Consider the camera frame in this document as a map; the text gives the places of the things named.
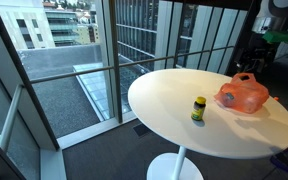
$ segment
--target table top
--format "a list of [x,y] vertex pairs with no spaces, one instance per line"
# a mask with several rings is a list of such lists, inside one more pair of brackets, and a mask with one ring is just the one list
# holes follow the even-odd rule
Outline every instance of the table top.
[[[261,158],[288,147],[288,111],[272,97],[253,114],[219,106],[214,99],[231,78],[201,70],[167,69],[133,82],[130,106],[161,137],[187,149],[232,159]],[[204,121],[191,119],[197,96],[206,98]]]

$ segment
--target table base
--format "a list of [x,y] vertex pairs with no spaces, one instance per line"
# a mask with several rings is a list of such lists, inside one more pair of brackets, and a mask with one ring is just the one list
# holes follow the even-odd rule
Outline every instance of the table base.
[[[172,179],[178,154],[165,153],[157,156],[147,171],[147,180]],[[203,176],[192,161],[185,158],[180,173],[180,180],[203,180]]]

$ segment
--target bottle cap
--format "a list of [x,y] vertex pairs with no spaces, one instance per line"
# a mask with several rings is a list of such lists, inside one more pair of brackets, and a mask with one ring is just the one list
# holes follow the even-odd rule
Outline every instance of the bottle cap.
[[202,96],[199,96],[196,98],[196,102],[199,103],[199,104],[205,104],[206,102],[206,99]]

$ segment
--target plastic bag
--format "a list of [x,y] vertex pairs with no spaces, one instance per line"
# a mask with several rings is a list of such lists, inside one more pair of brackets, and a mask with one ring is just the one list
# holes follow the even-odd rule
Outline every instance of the plastic bag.
[[252,114],[262,108],[269,94],[266,87],[256,82],[254,74],[238,73],[214,97],[225,107]]

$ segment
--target green part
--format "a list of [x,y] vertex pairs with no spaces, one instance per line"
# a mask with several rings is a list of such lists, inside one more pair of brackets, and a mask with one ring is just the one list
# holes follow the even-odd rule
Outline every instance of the green part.
[[268,43],[275,42],[287,42],[288,43],[288,31],[267,31],[263,39]]

